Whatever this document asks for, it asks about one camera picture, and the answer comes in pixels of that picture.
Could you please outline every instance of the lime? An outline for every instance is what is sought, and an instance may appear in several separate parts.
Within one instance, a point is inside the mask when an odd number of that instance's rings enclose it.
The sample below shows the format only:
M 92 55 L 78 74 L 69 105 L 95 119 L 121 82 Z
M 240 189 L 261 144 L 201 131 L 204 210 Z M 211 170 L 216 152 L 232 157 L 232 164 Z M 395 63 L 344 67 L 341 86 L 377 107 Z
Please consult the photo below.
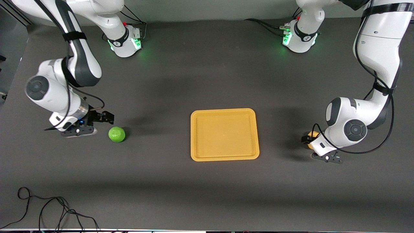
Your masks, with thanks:
M 115 126 L 109 130 L 108 136 L 113 142 L 122 142 L 125 139 L 125 131 L 123 128 Z

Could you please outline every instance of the gray table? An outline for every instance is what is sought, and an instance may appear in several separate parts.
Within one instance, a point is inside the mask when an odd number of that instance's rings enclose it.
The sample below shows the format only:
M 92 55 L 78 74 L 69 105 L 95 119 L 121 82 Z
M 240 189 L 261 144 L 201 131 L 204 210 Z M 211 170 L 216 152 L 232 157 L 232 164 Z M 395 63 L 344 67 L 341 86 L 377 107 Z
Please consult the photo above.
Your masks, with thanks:
M 66 197 L 101 228 L 413 232 L 412 28 L 401 44 L 388 143 L 371 154 L 342 155 L 343 165 L 312 160 L 299 144 L 313 123 L 326 126 L 333 98 L 363 98 L 371 88 L 373 79 L 352 54 L 358 25 L 357 18 L 327 19 L 316 45 L 295 54 L 254 22 L 157 23 L 143 50 L 125 59 L 101 40 L 98 27 L 84 27 L 103 71 L 98 85 L 84 90 L 102 97 L 116 125 L 127 128 L 122 143 L 109 140 L 112 126 L 103 123 L 88 137 L 43 131 L 51 113 L 25 96 L 24 85 L 40 62 L 65 55 L 65 43 L 56 28 L 30 27 L 0 114 L 1 225 L 23 214 L 26 203 L 16 192 L 27 186 Z M 256 112 L 259 158 L 193 161 L 190 114 L 244 107 Z M 375 147 L 388 126 L 349 149 Z M 37 227 L 43 204 L 34 200 L 11 227 Z M 48 207 L 46 227 L 54 228 L 59 214 L 58 205 Z M 66 227 L 78 228 L 73 219 Z

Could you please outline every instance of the black cable on table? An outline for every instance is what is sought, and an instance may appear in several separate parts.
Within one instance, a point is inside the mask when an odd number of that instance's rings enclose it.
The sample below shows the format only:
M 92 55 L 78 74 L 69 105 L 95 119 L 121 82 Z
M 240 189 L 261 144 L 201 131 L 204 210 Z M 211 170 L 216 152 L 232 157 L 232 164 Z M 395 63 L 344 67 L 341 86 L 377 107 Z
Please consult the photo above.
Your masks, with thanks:
M 81 91 L 81 90 L 77 89 L 76 87 L 74 87 L 74 86 L 73 86 L 72 84 L 70 84 L 70 83 L 69 83 L 69 85 L 70 85 L 73 89 L 75 89 L 76 91 L 78 91 L 78 92 L 80 92 L 80 93 L 82 93 L 82 94 L 84 94 L 84 95 L 88 95 L 88 96 L 90 96 L 90 97 L 92 97 L 92 98 L 95 98 L 95 99 L 97 99 L 97 100 L 101 101 L 102 106 L 101 106 L 101 107 L 98 107 L 98 108 L 91 109 L 91 111 L 94 111 L 94 110 L 99 110 L 99 109 L 102 109 L 102 108 L 104 108 L 104 107 L 105 107 L 105 102 L 104 102 L 101 98 L 99 98 L 99 97 L 97 97 L 97 96 L 95 96 L 95 95 L 89 94 L 89 93 L 87 93 L 87 92 Z
M 27 197 L 23 198 L 23 197 L 21 196 L 21 192 L 22 192 L 22 190 L 26 190 L 26 191 L 27 191 L 27 193 L 28 193 L 28 196 L 27 196 Z M 32 195 L 32 194 L 31 194 L 31 192 L 30 192 L 30 190 L 29 190 L 27 187 L 21 187 L 21 188 L 19 188 L 19 190 L 17 191 L 17 197 L 18 197 L 20 200 L 27 200 L 27 204 L 26 204 L 26 211 L 24 212 L 23 216 L 22 216 L 19 220 L 14 221 L 14 222 L 12 222 L 12 223 L 9 223 L 9 224 L 7 224 L 7 225 L 3 226 L 3 227 L 2 227 L 2 228 L 0 228 L 0 229 L 6 228 L 6 227 L 8 227 L 8 226 L 10 226 L 10 225 L 12 225 L 12 224 L 14 224 L 14 223 L 18 223 L 18 222 L 20 222 L 21 220 L 23 220 L 23 219 L 26 217 L 27 212 L 28 212 L 28 210 L 29 210 L 30 200 L 31 200 L 32 198 L 34 198 L 34 197 L 35 197 L 35 198 L 38 198 L 38 199 L 41 199 L 41 200 L 48 200 L 48 201 L 47 201 L 47 202 L 43 205 L 43 207 L 42 207 L 42 209 L 41 209 L 41 211 L 40 211 L 40 214 L 39 214 L 39 222 L 38 222 L 38 229 L 39 229 L 39 232 L 41 232 L 41 219 L 42 219 L 42 215 L 43 215 L 43 210 L 46 208 L 46 206 L 47 206 L 47 205 L 49 205 L 49 204 L 50 204 L 52 201 L 54 201 L 54 200 L 56 200 L 56 201 L 57 201 L 57 202 L 58 202 L 58 203 L 59 203 L 59 204 L 63 207 L 62 214 L 60 215 L 59 222 L 58 222 L 58 224 L 57 224 L 57 226 L 56 226 L 56 228 L 55 228 L 54 232 L 58 232 L 58 231 L 60 230 L 60 225 L 61 225 L 61 223 L 62 223 L 63 219 L 65 218 L 65 215 L 66 215 L 66 214 L 72 214 L 72 215 L 75 215 L 75 216 L 76 216 L 77 221 L 78 221 L 78 224 L 79 224 L 80 228 L 82 229 L 82 231 L 84 230 L 84 227 L 83 227 L 83 225 L 82 225 L 82 223 L 81 223 L 81 221 L 80 221 L 79 217 L 83 217 L 83 218 L 90 218 L 90 219 L 92 219 L 92 220 L 93 220 L 93 222 L 94 222 L 94 224 L 95 224 L 95 227 L 96 227 L 96 232 L 98 232 L 99 226 L 98 226 L 97 221 L 96 221 L 94 218 L 90 217 L 90 216 L 86 216 L 86 215 L 83 215 L 83 214 L 77 213 L 74 209 L 70 209 L 70 208 L 69 208 L 69 203 L 67 202 L 67 200 L 66 200 L 64 197 L 60 197 L 60 196 L 57 196 L 57 197 L 47 197 L 47 198 L 44 198 L 44 197 L 39 197 L 39 196 L 36 196 L 36 195 Z
M 146 23 L 146 22 L 144 22 L 144 21 L 142 21 L 138 16 L 136 16 L 136 14 L 134 14 L 134 12 L 132 12 L 127 6 L 125 6 L 125 8 L 133 15 L 133 16 L 135 16 L 135 18 L 136 19 L 134 19 L 134 18 L 132 18 L 132 17 L 130 17 L 130 16 L 128 16 L 128 15 L 126 15 L 125 13 L 123 13 L 122 11 L 121 11 L 121 14 L 123 14 L 125 17 L 127 17 L 127 18 L 129 18 L 129 19 L 132 19 L 132 20 L 134 20 L 134 21 L 137 21 L 138 23 L 141 23 L 141 24 L 144 24 L 145 25 L 145 29 L 144 29 L 144 36 L 142 36 L 141 38 L 142 39 L 145 39 L 145 37 L 147 36 L 147 27 L 148 27 L 148 24 Z
M 268 23 L 266 23 L 266 22 L 264 22 L 264 21 L 262 21 L 262 20 L 259 20 L 259 19 L 245 19 L 245 20 L 247 20 L 247 21 L 253 21 L 253 22 L 256 22 L 256 23 L 258 23 L 260 26 L 262 26 L 262 27 L 264 27 L 264 29 L 266 29 L 267 31 L 269 31 L 270 33 L 272 33 L 273 35 L 275 35 L 275 36 L 280 36 L 280 37 L 284 37 L 284 35 L 282 35 L 282 34 L 277 34 L 276 32 L 274 32 L 274 31 L 272 31 L 270 28 L 272 28 L 272 29 L 277 29 L 277 30 L 279 30 L 279 27 L 277 27 L 277 26 L 273 26 L 273 25 L 271 25 L 271 24 L 268 24 Z

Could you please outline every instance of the yellow tray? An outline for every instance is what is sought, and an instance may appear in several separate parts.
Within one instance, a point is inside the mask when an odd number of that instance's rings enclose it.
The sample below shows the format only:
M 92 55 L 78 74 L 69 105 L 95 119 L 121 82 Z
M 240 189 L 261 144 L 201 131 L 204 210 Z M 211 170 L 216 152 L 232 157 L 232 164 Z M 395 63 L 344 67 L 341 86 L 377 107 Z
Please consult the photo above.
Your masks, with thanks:
M 252 109 L 197 110 L 191 114 L 193 160 L 247 160 L 258 156 L 256 114 Z

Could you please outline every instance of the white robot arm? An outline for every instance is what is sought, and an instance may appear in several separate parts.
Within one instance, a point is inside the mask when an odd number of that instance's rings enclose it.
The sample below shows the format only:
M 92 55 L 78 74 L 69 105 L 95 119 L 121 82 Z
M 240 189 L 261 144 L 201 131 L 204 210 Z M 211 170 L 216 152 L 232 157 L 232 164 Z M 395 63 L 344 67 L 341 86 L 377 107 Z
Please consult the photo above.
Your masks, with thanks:
M 27 82 L 27 97 L 53 112 L 49 121 L 63 136 L 95 134 L 94 121 L 113 124 L 111 113 L 97 113 L 69 86 L 69 83 L 73 87 L 94 86 L 102 75 L 71 8 L 61 0 L 13 0 L 13 3 L 26 13 L 53 21 L 73 51 L 72 57 L 42 62 L 37 74 Z
M 66 3 L 75 14 L 101 28 L 119 57 L 130 57 L 142 48 L 140 29 L 124 25 L 115 14 L 124 8 L 124 0 L 67 0 Z
M 356 10 L 368 0 L 342 0 L 342 2 Z M 373 95 L 369 100 L 338 97 L 329 103 L 326 110 L 328 128 L 323 135 L 320 134 L 310 142 L 317 155 L 324 156 L 330 151 L 359 143 L 365 138 L 367 129 L 375 129 L 385 122 L 402 65 L 398 49 L 412 16 L 413 3 L 414 0 L 371 0 L 367 4 L 354 42 L 354 55 L 375 77 Z M 303 9 L 303 12 L 315 14 L 306 9 Z M 302 16 L 295 23 L 299 24 L 307 19 Z M 313 27 L 312 31 L 317 30 L 318 27 Z M 301 51 L 307 51 L 310 47 L 309 43 L 293 40 L 293 35 L 297 34 L 292 32 L 289 48 L 302 48 Z
M 286 34 L 283 45 L 295 53 L 304 53 L 315 44 L 317 31 L 325 19 L 325 6 L 339 4 L 339 0 L 296 0 L 302 9 L 301 20 L 294 19 L 285 24 L 291 30 Z

